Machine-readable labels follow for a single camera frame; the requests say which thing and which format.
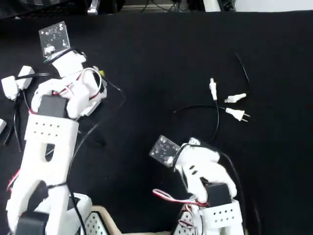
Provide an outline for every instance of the black cloth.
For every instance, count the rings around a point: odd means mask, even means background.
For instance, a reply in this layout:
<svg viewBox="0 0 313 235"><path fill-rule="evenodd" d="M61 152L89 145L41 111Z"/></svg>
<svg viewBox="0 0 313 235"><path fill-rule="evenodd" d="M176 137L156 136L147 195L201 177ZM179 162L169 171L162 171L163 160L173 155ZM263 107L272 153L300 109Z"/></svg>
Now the black cloth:
<svg viewBox="0 0 313 235"><path fill-rule="evenodd" d="M71 45L84 51L89 63L103 69L127 95L125 106L80 149L70 175L73 190L106 207L122 232L168 230L177 221L181 205L156 198L152 189L184 198L181 179L149 157L149 151L161 134L178 144L190 137L211 139L216 110L197 109L177 117L173 111L191 104L214 105L210 77L218 84L220 105L228 95L245 92L237 52L249 75L251 93L228 107L245 110L251 118L249 123L238 122L221 111L212 144L232 158L239 172L249 227L255 228L254 201L263 234L313 234L312 11L2 21L1 77L17 74L25 64L36 72L53 71L43 64L38 30L61 20L66 21ZM42 80L31 85L29 96ZM119 93L109 89L101 108L81 120L83 133L78 139L100 118L106 120L119 102ZM9 121L13 105L2 95L0 118ZM21 113L23 133L24 105ZM9 197L5 188L22 154L12 139L1 147L0 156L0 218L5 232Z"/></svg>

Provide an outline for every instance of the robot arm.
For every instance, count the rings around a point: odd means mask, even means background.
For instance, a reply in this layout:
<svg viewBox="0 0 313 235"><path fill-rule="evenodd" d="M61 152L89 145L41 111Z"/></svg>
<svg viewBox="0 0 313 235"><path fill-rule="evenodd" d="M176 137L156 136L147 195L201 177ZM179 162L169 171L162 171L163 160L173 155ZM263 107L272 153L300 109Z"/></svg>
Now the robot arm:
<svg viewBox="0 0 313 235"><path fill-rule="evenodd" d="M150 155L163 164L174 167L183 182L186 179L184 184L187 191L196 197L195 202L199 202L190 205L190 211L182 212L174 235L181 235L192 228L199 235L244 234L240 205L233 199L237 195L236 185L226 169L218 164L218 152L202 147L194 138L179 148L161 136ZM188 218L188 213L193 218L193 225L189 228L181 224L190 222L190 219L184 221Z"/></svg>

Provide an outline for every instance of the perforated white plate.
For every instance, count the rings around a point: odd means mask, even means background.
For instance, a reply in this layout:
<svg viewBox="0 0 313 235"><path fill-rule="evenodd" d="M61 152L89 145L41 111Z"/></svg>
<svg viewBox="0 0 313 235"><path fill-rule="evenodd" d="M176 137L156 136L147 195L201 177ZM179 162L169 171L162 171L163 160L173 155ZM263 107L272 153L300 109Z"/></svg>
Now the perforated white plate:
<svg viewBox="0 0 313 235"><path fill-rule="evenodd" d="M190 212L187 211L183 211L181 214L181 218L179 219L181 221L185 221L188 224L194 224L194 219L191 215ZM189 228L189 226L181 226L179 223L177 224L177 227L175 228L175 231L173 233L173 235L197 235L197 228L193 227L193 228Z"/></svg>
<svg viewBox="0 0 313 235"><path fill-rule="evenodd" d="M91 212L85 222L85 227L87 235L108 235L107 229L97 212Z"/></svg>

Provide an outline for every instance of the circuit board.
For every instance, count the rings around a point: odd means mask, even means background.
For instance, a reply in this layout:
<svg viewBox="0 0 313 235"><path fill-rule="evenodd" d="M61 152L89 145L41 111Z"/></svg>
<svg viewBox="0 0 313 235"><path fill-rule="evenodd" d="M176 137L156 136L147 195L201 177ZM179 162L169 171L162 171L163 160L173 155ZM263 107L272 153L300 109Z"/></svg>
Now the circuit board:
<svg viewBox="0 0 313 235"><path fill-rule="evenodd" d="M179 146L177 144L165 136L160 136L149 155L163 165L171 167L178 150Z"/></svg>
<svg viewBox="0 0 313 235"><path fill-rule="evenodd" d="M44 58L70 48L67 26L64 21L39 30L39 37Z"/></svg>

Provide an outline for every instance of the hole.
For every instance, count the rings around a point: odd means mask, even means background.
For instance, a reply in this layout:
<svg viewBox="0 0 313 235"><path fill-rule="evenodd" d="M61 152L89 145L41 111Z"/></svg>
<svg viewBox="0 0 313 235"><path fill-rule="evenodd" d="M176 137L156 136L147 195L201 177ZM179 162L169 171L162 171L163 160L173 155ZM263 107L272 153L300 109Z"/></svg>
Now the hole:
<svg viewBox="0 0 313 235"><path fill-rule="evenodd" d="M48 144L47 148L45 149L45 160L47 162L50 162L53 156L53 150L54 150L55 145L54 144Z"/></svg>

